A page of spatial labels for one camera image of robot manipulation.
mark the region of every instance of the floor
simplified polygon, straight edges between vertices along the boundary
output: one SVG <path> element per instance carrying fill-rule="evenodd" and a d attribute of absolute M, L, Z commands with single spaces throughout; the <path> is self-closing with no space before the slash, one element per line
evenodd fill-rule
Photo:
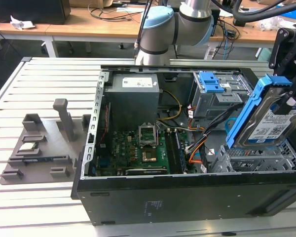
<path fill-rule="evenodd" d="M 12 40 L 13 47 L 20 53 L 19 56 L 15 50 L 6 42 L 1 40 L 2 50 L 0 50 L 0 89 L 5 81 L 14 71 L 22 57 L 47 57 L 42 54 L 40 45 L 42 42 L 34 40 Z M 86 53 L 85 43 L 73 42 L 74 53 L 69 54 L 69 45 L 67 42 L 57 42 L 57 49 L 59 57 L 90 57 L 90 58 L 132 58 L 133 57 L 133 44 L 124 44 L 124 49 L 118 48 L 118 43 L 91 43 L 91 53 Z M 175 53 L 170 47 L 170 57 L 175 58 Z M 256 60 L 255 53 L 257 48 L 245 48 L 246 54 L 244 55 L 244 48 L 234 48 L 230 53 L 228 60 Z M 180 59 L 203 59 L 206 52 L 205 46 L 182 46 L 180 52 Z M 215 59 L 222 59 L 222 55 L 216 55 Z"/>

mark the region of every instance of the white label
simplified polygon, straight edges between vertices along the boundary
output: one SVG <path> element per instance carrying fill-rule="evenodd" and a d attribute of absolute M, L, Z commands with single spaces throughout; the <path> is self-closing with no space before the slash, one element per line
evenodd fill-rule
<path fill-rule="evenodd" d="M 188 117 L 191 119 L 193 118 L 193 110 L 188 111 Z"/>
<path fill-rule="evenodd" d="M 296 115 L 296 110 L 291 110 L 288 115 L 275 115 L 269 110 L 251 133 L 249 140 L 263 143 L 266 139 L 277 139 L 290 125 L 290 118 Z"/>
<path fill-rule="evenodd" d="M 152 78 L 124 78 L 122 87 L 153 87 Z"/>
<path fill-rule="evenodd" d="M 229 88 L 230 88 L 229 83 L 226 83 L 226 84 L 220 84 L 220 85 L 221 85 L 221 87 L 229 87 Z"/>
<path fill-rule="evenodd" d="M 208 150 L 208 155 L 215 155 L 215 150 L 214 149 L 209 149 Z"/>
<path fill-rule="evenodd" d="M 203 173 L 207 173 L 207 168 L 203 164 L 201 164 L 201 170 Z"/>

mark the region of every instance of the gray post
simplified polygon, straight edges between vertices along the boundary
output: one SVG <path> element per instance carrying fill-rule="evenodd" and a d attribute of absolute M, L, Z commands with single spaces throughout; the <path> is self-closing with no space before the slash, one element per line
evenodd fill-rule
<path fill-rule="evenodd" d="M 64 130 L 66 132 L 68 141 L 74 140 L 74 128 L 73 128 L 73 121 L 71 119 L 70 114 L 67 112 L 67 99 L 55 99 L 53 108 L 54 110 L 58 111 L 59 118 L 63 123 Z"/>

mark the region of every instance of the cable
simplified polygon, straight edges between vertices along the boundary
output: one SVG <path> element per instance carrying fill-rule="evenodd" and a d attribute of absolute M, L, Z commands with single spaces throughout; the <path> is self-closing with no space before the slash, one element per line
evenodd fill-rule
<path fill-rule="evenodd" d="M 4 53 L 3 60 L 5 60 L 6 54 L 9 51 L 11 44 L 9 44 L 8 48 L 6 49 L 6 52 Z"/>
<path fill-rule="evenodd" d="M 237 109 L 242 108 L 244 103 L 240 103 L 234 106 L 229 107 L 226 111 L 222 112 L 220 115 L 216 116 L 202 131 L 201 138 L 191 144 L 189 147 L 186 148 L 186 152 L 189 153 L 190 151 L 193 151 L 196 146 L 198 146 L 201 142 L 204 141 L 204 139 L 207 139 L 207 136 L 210 134 L 210 132 L 218 126 L 218 124 L 222 123 L 226 119 L 229 118 L 229 116 L 236 111 Z"/>
<path fill-rule="evenodd" d="M 102 9 L 100 8 L 95 8 L 95 9 L 92 9 L 90 10 L 90 5 L 92 5 L 93 3 L 90 3 L 88 5 L 88 11 L 90 13 L 91 16 L 93 16 L 94 18 L 97 18 L 99 20 L 103 20 L 103 21 L 108 21 L 108 22 L 124 22 L 124 21 L 131 21 L 131 19 L 127 19 L 126 17 L 127 16 L 130 16 L 133 20 L 135 20 L 132 15 L 136 15 L 136 14 L 139 14 L 140 12 L 134 12 L 134 13 L 129 13 L 127 10 L 124 9 L 124 11 L 126 11 L 128 14 L 125 14 L 125 15 L 121 15 L 121 16 L 115 16 L 115 17 L 101 17 L 102 14 L 109 14 L 111 12 L 114 12 L 114 11 L 117 11 L 116 10 L 113 10 L 113 11 L 110 11 L 110 12 L 103 12 Z M 95 14 L 93 14 L 93 12 L 97 9 L 100 9 L 101 13 L 97 16 Z"/>
<path fill-rule="evenodd" d="M 254 21 L 259 21 L 259 20 L 263 20 L 266 18 L 270 18 L 273 16 L 278 16 L 287 12 L 291 12 L 296 10 L 296 2 L 286 5 L 286 6 L 282 6 L 279 8 L 275 8 L 272 10 L 268 10 L 268 11 L 264 11 L 264 12 L 260 12 L 260 13 L 255 13 L 255 14 L 251 14 L 251 15 L 246 15 L 243 13 L 240 13 L 239 7 L 241 4 L 242 0 L 237 0 L 233 10 L 232 10 L 232 14 L 234 16 L 234 18 L 236 18 L 239 21 L 243 21 L 243 22 L 254 22 Z"/>
<path fill-rule="evenodd" d="M 137 23 L 139 23 L 139 21 L 135 20 L 135 19 L 133 18 L 132 15 L 139 14 L 140 12 L 129 12 L 129 11 L 127 11 L 125 8 L 122 8 L 122 9 L 119 9 L 119 10 L 123 10 L 123 11 L 127 12 L 127 13 L 128 13 L 128 16 L 130 16 L 134 21 L 136 21 Z M 100 11 L 101 11 L 101 13 L 100 13 L 99 16 L 101 16 L 101 14 L 110 14 L 110 13 L 112 13 L 112 12 L 117 11 L 117 9 L 112 10 L 112 11 L 110 11 L 110 12 L 103 12 L 103 9 L 100 9 Z"/>
<path fill-rule="evenodd" d="M 227 134 L 230 132 L 229 127 L 228 127 L 228 122 L 231 121 L 231 120 L 237 120 L 237 118 L 229 118 L 229 119 L 226 120 L 226 122 L 225 122 L 225 131 L 226 131 Z"/>
<path fill-rule="evenodd" d="M 107 106 L 107 110 L 105 112 L 105 129 L 104 129 L 104 133 L 101 137 L 101 140 L 99 141 L 98 145 L 101 144 L 106 132 L 108 131 L 108 111 L 109 111 L 109 107 Z"/>
<path fill-rule="evenodd" d="M 175 119 L 176 117 L 178 117 L 182 111 L 182 105 L 181 103 L 179 102 L 179 100 L 177 99 L 177 97 L 175 97 L 170 91 L 168 90 L 163 90 L 164 92 L 168 93 L 169 95 L 171 95 L 178 103 L 179 105 L 179 111 L 176 115 L 174 116 L 171 116 L 171 117 L 167 117 L 167 118 L 158 118 L 157 120 L 171 120 L 171 119 Z"/>
<path fill-rule="evenodd" d="M 222 57 L 223 60 L 225 60 L 225 54 L 226 54 L 226 50 L 227 50 L 227 45 L 228 45 L 228 37 L 226 37 L 225 51 L 224 51 L 223 57 Z"/>
<path fill-rule="evenodd" d="M 15 49 L 15 47 L 13 47 L 13 45 L 0 33 L 0 36 L 4 39 L 4 40 L 6 40 L 7 42 L 8 42 L 8 44 L 13 48 L 13 50 L 20 56 L 20 57 L 22 57 L 22 55 L 19 53 L 19 51 L 18 50 L 16 50 Z"/>
<path fill-rule="evenodd" d="M 191 129 L 188 129 L 188 128 L 185 128 L 185 127 L 174 127 L 174 126 L 171 126 L 169 124 L 167 124 L 166 122 L 162 121 L 162 120 L 158 120 L 159 123 L 161 123 L 163 126 L 165 127 L 168 127 L 168 128 L 176 128 L 178 130 L 185 130 L 185 131 L 191 131 L 191 132 L 194 132 L 194 130 L 191 130 Z"/>
<path fill-rule="evenodd" d="M 280 3 L 284 2 L 284 1 L 285 1 L 285 0 L 279 0 L 279 1 L 275 2 L 274 4 L 269 5 L 269 6 L 266 6 L 265 8 L 262 8 L 262 9 L 260 9 L 260 10 L 253 11 L 253 12 L 242 12 L 241 14 L 243 14 L 243 15 L 254 15 L 254 14 L 257 14 L 257 13 L 260 13 L 260 12 L 265 12 L 265 11 L 267 11 L 267 10 L 269 10 L 269 9 L 271 9 L 271 8 L 273 8 L 273 7 L 275 7 L 275 6 L 277 6 L 278 4 L 280 4 Z M 231 9 L 231 8 L 229 8 L 229 7 L 227 7 L 227 6 L 223 6 L 223 5 L 221 5 L 221 4 L 220 4 L 219 2 L 217 2 L 216 0 L 212 0 L 212 2 L 213 2 L 216 6 L 218 6 L 219 8 L 221 8 L 222 10 L 224 10 L 224 11 L 229 12 L 229 13 L 232 14 L 232 9 Z"/>
<path fill-rule="evenodd" d="M 203 161 L 201 161 L 201 160 L 193 160 L 193 157 L 194 157 L 194 155 L 195 155 L 195 153 L 196 153 L 196 151 L 205 143 L 205 141 L 206 141 L 206 139 L 203 141 L 203 142 L 201 142 L 198 146 L 197 146 L 197 148 L 193 151 L 193 153 L 191 154 L 191 156 L 189 157 L 189 159 L 188 159 L 188 163 L 200 163 L 200 164 L 203 164 Z"/>
<path fill-rule="evenodd" d="M 175 45 L 173 45 L 173 48 L 174 48 L 174 52 L 175 52 L 175 54 L 176 54 L 176 59 L 178 59 L 178 54 L 177 54 L 177 49 L 176 49 L 176 46 L 175 46 Z"/>

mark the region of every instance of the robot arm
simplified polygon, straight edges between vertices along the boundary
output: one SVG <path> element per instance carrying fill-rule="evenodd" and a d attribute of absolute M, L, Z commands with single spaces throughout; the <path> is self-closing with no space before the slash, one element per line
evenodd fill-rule
<path fill-rule="evenodd" d="M 152 7 L 143 27 L 136 65 L 169 65 L 170 45 L 206 43 L 214 27 L 210 1 L 186 0 L 179 13 L 166 6 Z"/>

